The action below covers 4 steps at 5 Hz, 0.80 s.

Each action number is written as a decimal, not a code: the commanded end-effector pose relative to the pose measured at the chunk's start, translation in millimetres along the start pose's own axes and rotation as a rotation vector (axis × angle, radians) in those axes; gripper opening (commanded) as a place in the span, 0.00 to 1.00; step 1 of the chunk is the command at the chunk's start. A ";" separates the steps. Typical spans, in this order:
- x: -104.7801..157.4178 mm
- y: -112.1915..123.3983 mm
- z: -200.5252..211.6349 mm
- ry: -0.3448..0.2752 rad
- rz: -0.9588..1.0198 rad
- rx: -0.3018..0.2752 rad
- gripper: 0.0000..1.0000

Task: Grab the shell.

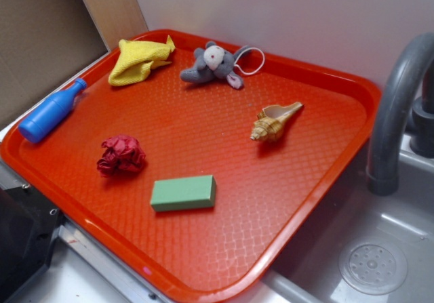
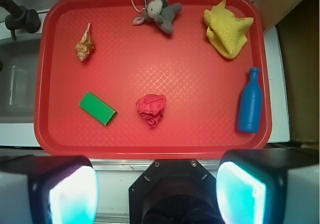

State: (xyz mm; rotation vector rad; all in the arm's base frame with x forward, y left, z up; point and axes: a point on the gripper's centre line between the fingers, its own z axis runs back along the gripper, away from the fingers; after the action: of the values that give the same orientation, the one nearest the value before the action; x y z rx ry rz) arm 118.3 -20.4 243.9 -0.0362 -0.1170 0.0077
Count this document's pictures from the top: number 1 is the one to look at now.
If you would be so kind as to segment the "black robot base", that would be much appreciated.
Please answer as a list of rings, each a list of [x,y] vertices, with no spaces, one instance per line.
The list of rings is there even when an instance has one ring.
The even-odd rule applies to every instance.
[[[34,187],[1,190],[1,301],[10,302],[51,264],[63,214]]]

